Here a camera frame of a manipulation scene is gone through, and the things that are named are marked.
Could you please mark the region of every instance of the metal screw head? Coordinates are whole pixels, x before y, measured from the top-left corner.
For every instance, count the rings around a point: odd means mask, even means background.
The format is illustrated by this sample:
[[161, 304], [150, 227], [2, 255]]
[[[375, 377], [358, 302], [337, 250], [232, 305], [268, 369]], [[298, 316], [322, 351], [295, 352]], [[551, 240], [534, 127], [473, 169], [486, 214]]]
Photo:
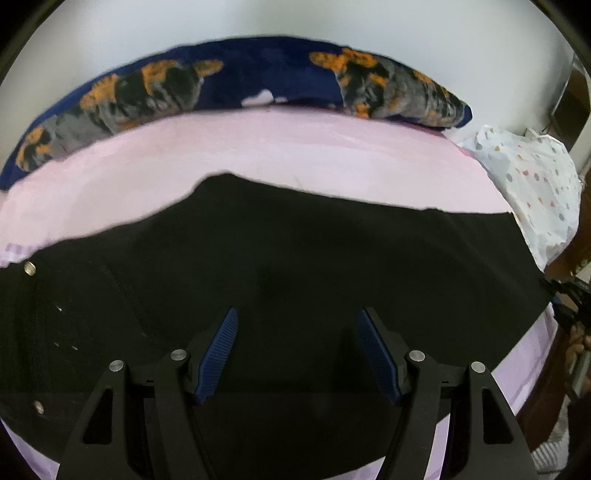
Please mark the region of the metal screw head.
[[483, 363], [481, 362], [472, 362], [472, 365], [470, 365], [470, 367], [477, 373], [477, 374], [481, 374], [484, 373], [486, 370], [486, 367], [484, 366]]
[[185, 360], [185, 358], [187, 358], [187, 352], [185, 352], [182, 348], [179, 348], [170, 354], [170, 358], [176, 361]]
[[45, 413], [45, 409], [43, 408], [43, 405], [41, 405], [41, 402], [38, 400], [35, 400], [33, 402], [33, 406], [35, 407], [35, 410], [37, 410], [37, 413], [39, 415], [43, 415]]
[[113, 360], [109, 365], [109, 370], [111, 370], [112, 372], [118, 372], [123, 368], [124, 365], [125, 363], [123, 360]]
[[25, 273], [32, 277], [35, 272], [37, 271], [37, 267], [33, 265], [31, 262], [25, 262]]
[[415, 362], [422, 362], [423, 360], [425, 360], [425, 354], [420, 350], [412, 350], [408, 354], [408, 356], [411, 360], [414, 360]]

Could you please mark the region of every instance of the black bracket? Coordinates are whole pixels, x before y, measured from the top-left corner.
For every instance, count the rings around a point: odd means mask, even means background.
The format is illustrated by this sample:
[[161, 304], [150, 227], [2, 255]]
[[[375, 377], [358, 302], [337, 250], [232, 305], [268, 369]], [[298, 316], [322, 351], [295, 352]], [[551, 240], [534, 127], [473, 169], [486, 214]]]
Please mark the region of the black bracket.
[[[363, 309], [358, 320], [380, 389], [404, 407], [378, 480], [424, 478], [441, 398], [452, 399], [442, 479], [537, 478], [517, 421], [484, 365], [440, 365], [409, 350], [372, 308]], [[130, 368], [112, 362], [74, 428], [57, 480], [215, 480], [188, 407], [213, 394], [237, 330], [230, 309], [186, 350], [170, 352], [156, 364]], [[158, 420], [157, 442], [142, 428], [138, 402], [149, 398]]]

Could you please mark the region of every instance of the pillow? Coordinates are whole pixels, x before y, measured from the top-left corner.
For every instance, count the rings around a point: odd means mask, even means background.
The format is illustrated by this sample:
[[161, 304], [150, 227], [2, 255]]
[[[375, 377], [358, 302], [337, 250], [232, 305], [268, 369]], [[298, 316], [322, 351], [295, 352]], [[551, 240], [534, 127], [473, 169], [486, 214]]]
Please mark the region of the pillow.
[[27, 129], [0, 174], [0, 189], [49, 160], [147, 122], [269, 103], [432, 128], [461, 127], [472, 119], [455, 95], [389, 58], [304, 38], [232, 38], [177, 47], [77, 88]]

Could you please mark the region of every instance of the black cloth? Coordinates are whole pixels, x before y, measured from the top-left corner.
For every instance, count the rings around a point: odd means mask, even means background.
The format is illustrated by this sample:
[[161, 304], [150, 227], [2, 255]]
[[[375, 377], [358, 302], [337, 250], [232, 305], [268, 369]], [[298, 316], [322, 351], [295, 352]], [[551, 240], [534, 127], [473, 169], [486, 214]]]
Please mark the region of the black cloth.
[[34, 276], [0, 271], [10, 428], [59, 461], [112, 360], [154, 362], [233, 306], [235, 346], [195, 411], [222, 480], [327, 478], [384, 455], [399, 412], [356, 338], [364, 306], [439, 362], [492, 369], [550, 300], [509, 213], [370, 205], [229, 174], [31, 262]]

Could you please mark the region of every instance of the white wall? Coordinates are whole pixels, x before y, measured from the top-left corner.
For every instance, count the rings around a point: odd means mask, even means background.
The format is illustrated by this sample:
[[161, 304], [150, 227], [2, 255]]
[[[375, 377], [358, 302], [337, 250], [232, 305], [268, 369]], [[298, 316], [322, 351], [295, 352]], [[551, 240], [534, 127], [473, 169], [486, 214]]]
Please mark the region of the white wall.
[[421, 70], [483, 124], [541, 129], [571, 49], [530, 0], [66, 0], [0, 86], [0, 165], [28, 124], [90, 78], [184, 43], [291, 34]]

